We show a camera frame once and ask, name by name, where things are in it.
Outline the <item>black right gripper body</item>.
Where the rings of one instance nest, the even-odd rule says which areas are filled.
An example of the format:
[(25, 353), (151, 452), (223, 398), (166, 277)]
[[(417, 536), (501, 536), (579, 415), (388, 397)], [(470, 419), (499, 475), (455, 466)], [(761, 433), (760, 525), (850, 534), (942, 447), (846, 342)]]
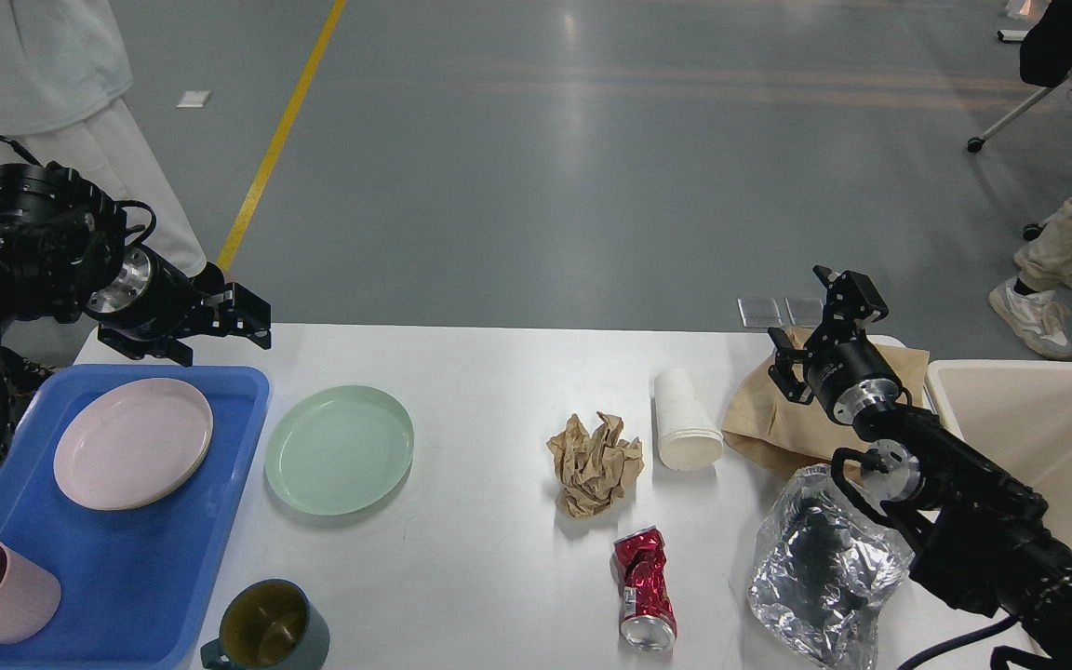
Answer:
[(864, 328), (838, 311), (823, 316), (805, 352), (803, 378), (834, 423), (854, 425), (867, 410), (892, 408), (905, 389)]

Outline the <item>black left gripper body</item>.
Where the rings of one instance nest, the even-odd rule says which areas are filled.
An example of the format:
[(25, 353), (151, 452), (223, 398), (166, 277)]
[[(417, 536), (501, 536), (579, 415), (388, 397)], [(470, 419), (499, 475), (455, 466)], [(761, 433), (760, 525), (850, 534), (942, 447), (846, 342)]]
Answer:
[(85, 314), (99, 327), (123, 331), (129, 338), (192, 338), (208, 327), (203, 300), (182, 271), (146, 245), (128, 245), (122, 267), (105, 288), (90, 294)]

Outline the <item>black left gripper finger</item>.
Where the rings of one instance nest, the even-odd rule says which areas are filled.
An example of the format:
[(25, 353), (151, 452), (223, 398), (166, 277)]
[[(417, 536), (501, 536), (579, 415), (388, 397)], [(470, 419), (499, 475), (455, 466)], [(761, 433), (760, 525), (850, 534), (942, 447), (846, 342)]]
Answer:
[(260, 349), (272, 347), (271, 306), (238, 283), (227, 283), (221, 292), (203, 300), (208, 311), (205, 334), (243, 338)]
[(183, 368), (190, 368), (194, 362), (194, 353), (187, 343), (175, 338), (157, 338), (153, 341), (142, 341), (129, 338), (123, 331), (100, 326), (96, 339), (110, 349), (133, 361), (142, 361), (145, 357), (173, 361)]

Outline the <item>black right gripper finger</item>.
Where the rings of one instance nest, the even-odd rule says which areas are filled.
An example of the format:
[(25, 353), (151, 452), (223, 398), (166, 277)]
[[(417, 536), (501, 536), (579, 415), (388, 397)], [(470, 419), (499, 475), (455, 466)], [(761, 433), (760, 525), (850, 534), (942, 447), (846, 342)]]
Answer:
[(837, 272), (821, 264), (812, 268), (824, 286), (820, 323), (812, 333), (812, 347), (833, 347), (866, 336), (867, 324), (888, 317), (889, 306), (869, 276)]
[(778, 327), (766, 329), (773, 343), (773, 360), (769, 367), (769, 377), (778, 387), (788, 402), (808, 406), (813, 400), (813, 391), (804, 379), (804, 374), (796, 376), (796, 364), (804, 368), (812, 360), (812, 352), (796, 348), (790, 334)]

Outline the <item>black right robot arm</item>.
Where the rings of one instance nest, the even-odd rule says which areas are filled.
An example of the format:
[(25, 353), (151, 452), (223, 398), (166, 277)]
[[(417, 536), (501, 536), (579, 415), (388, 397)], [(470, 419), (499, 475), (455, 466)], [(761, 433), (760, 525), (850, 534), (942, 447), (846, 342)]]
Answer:
[(912, 406), (911, 394), (864, 326), (888, 306), (868, 276), (813, 268), (825, 288), (822, 316), (803, 346), (770, 328), (772, 382), (784, 397), (820, 403), (867, 450), (839, 447), (831, 478), (872, 522), (897, 530), (914, 552), (912, 581), (956, 610), (1004, 619), (953, 637), (904, 662), (915, 669), (1014, 626), (1038, 652), (991, 651), (992, 669), (1072, 669), (1072, 550), (1043, 523), (1048, 504), (985, 455)]

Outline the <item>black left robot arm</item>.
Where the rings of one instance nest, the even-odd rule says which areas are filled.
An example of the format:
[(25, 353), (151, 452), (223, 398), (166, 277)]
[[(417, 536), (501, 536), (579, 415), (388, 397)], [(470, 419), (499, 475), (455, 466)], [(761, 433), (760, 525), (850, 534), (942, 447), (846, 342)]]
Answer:
[(229, 283), (218, 268), (185, 276), (149, 245), (157, 215), (142, 225), (75, 169), (41, 164), (19, 142), (0, 136), (19, 157), (0, 165), (0, 467), (44, 376), (3, 344), (14, 322), (86, 316), (98, 340), (131, 360), (157, 357), (191, 366), (193, 336), (238, 336), (272, 346), (271, 306)]

